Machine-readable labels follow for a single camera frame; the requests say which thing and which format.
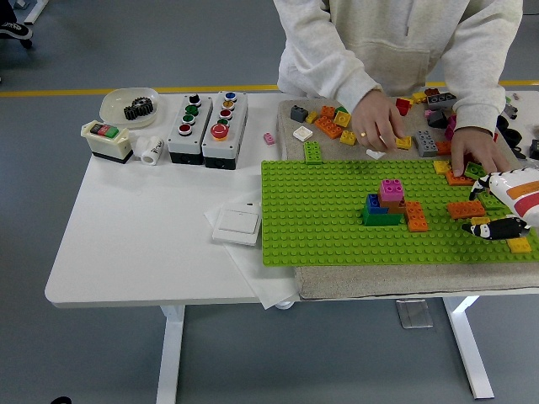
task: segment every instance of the table leg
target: table leg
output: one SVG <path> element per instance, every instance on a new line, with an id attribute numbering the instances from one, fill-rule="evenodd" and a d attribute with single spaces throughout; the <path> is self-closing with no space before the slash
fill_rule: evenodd
<path id="1" fill-rule="evenodd" d="M 479 296 L 444 297 L 447 315 L 455 334 L 456 344 L 461 353 L 462 362 L 468 376 L 473 397 L 494 398 L 487 371 L 479 354 L 478 346 L 473 337 L 470 323 L 466 316 L 466 309 L 473 304 Z"/>
<path id="2" fill-rule="evenodd" d="M 30 14 L 28 14 L 28 17 L 26 17 L 24 23 L 33 24 L 35 20 L 40 16 L 41 12 L 43 11 L 43 8 L 45 8 L 48 2 L 49 0 L 37 0 L 34 5 L 34 8 L 32 8 L 32 11 L 30 11 Z"/>
<path id="3" fill-rule="evenodd" d="M 163 356 L 157 386 L 157 404 L 174 404 L 178 388 L 179 355 L 182 349 L 185 306 L 161 306 L 167 317 Z"/>

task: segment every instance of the white table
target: white table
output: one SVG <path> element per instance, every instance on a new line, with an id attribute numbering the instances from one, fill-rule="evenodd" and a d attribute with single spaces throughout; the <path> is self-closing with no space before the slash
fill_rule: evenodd
<path id="1" fill-rule="evenodd" d="M 519 119 L 510 123 L 529 146 L 539 93 L 520 96 Z M 135 133 L 165 139 L 181 99 L 162 95 L 155 122 Z M 294 97 L 249 94 L 235 171 L 172 164 L 166 151 L 155 167 L 90 159 L 45 294 L 57 307 L 161 306 L 167 325 L 157 403 L 175 402 L 185 305 L 259 301 L 211 240 L 204 213 L 260 186 L 260 162 L 280 158 L 278 145 L 267 146 L 262 136 L 275 133 L 277 105 L 286 99 Z M 474 396 L 485 398 L 494 395 L 465 313 L 476 299 L 445 295 Z"/>

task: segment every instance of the pink lego brick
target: pink lego brick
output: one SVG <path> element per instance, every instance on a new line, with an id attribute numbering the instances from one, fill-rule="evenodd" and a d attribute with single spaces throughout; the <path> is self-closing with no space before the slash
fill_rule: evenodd
<path id="1" fill-rule="evenodd" d="M 270 133 L 264 133 L 264 140 L 268 145 L 274 145 L 275 139 Z"/>
<path id="2" fill-rule="evenodd" d="M 400 201 L 404 197 L 404 188 L 398 179 L 384 179 L 380 183 L 380 196 L 387 202 Z"/>
<path id="3" fill-rule="evenodd" d="M 455 126 L 456 126 L 456 115 L 452 115 L 449 118 L 447 118 L 446 139 L 448 141 L 453 139 L 453 135 L 455 134 Z"/>

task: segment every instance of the white paper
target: white paper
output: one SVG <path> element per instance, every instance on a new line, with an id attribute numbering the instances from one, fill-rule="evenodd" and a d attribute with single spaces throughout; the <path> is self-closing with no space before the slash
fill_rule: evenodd
<path id="1" fill-rule="evenodd" d="M 260 195 L 259 189 L 228 202 L 259 204 Z M 221 206 L 217 206 L 204 214 L 212 227 L 215 227 L 220 211 Z M 297 295 L 293 267 L 265 267 L 262 264 L 262 237 L 252 247 L 229 242 L 222 244 L 264 309 Z"/>

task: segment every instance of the white control box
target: white control box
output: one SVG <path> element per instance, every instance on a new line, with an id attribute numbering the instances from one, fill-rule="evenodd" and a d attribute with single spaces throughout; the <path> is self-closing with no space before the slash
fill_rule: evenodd
<path id="1" fill-rule="evenodd" d="M 92 153 L 113 162 L 124 164 L 132 156 L 129 130 L 93 120 L 81 128 L 81 136 L 88 141 Z"/>
<path id="2" fill-rule="evenodd" d="M 200 100 L 200 106 L 197 107 L 191 103 L 194 101 L 193 98 Z M 192 110 L 189 110 L 191 106 L 196 107 L 197 115 L 189 113 L 192 112 Z M 168 151 L 172 162 L 178 164 L 204 164 L 202 138 L 208 126 L 212 110 L 213 104 L 210 97 L 201 96 L 198 98 L 196 94 L 184 97 L 167 138 Z M 195 120 L 194 124 L 190 123 L 190 117 Z M 185 124 L 190 126 L 190 133 L 181 130 L 183 133 L 181 135 L 180 126 Z"/>
<path id="3" fill-rule="evenodd" d="M 204 163 L 210 168 L 236 169 L 237 157 L 242 144 L 243 132 L 248 115 L 246 93 L 221 91 L 217 94 L 215 106 L 202 142 Z M 227 121 L 227 133 L 220 131 L 220 138 L 214 137 L 212 127 Z"/>

